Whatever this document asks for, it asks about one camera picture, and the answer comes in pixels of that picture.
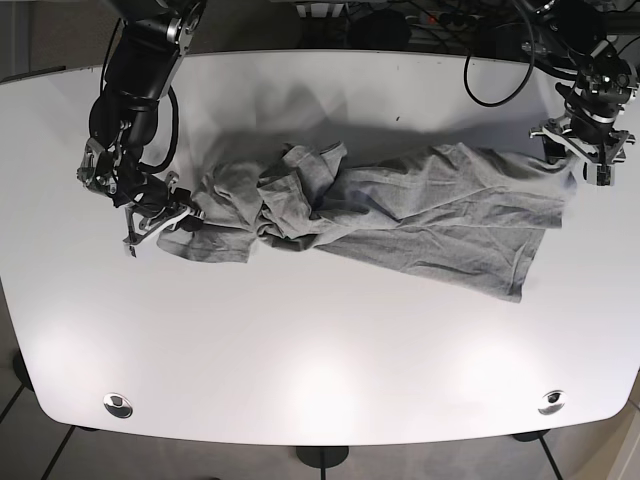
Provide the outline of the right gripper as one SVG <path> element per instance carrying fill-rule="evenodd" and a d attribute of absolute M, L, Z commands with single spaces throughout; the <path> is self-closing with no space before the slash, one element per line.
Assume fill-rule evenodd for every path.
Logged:
<path fill-rule="evenodd" d="M 179 175 L 169 172 L 164 180 L 154 175 L 133 190 L 125 205 L 127 236 L 123 240 L 126 253 L 135 258 L 136 248 L 165 230 L 194 232 L 204 225 L 204 212 L 191 198 L 191 192 L 177 186 Z"/>

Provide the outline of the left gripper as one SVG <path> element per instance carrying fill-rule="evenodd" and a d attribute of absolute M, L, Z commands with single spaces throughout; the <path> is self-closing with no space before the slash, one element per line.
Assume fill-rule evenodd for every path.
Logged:
<path fill-rule="evenodd" d="M 552 164 L 569 157 L 582 160 L 583 179 L 594 186 L 614 185 L 615 166 L 626 160 L 625 146 L 635 144 L 630 132 L 581 117 L 548 119 L 532 128 L 529 137 L 542 139 L 545 158 Z"/>

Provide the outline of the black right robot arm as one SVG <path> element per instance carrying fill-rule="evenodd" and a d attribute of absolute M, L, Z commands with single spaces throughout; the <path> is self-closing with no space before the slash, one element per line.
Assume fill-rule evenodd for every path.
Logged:
<path fill-rule="evenodd" d="M 163 231 L 193 232 L 203 212 L 170 171 L 179 139 L 179 104 L 172 81 L 206 8 L 203 1 L 113 1 L 118 20 L 105 54 L 99 96 L 77 178 L 85 189 L 125 211 L 130 256 Z M 171 106 L 165 158 L 143 162 L 158 128 L 162 99 Z"/>

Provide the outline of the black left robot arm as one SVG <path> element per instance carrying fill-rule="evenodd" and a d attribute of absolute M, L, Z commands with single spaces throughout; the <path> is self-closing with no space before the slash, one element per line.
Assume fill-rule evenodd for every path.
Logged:
<path fill-rule="evenodd" d="M 492 53 L 528 63 L 556 79 L 564 112 L 530 130 L 541 138 L 546 160 L 576 157 L 583 178 L 611 186 L 635 137 L 615 126 L 639 92 L 639 69 L 623 59 L 609 39 L 606 13 L 587 1 L 515 1 L 510 18 L 484 17 L 469 55 Z"/>

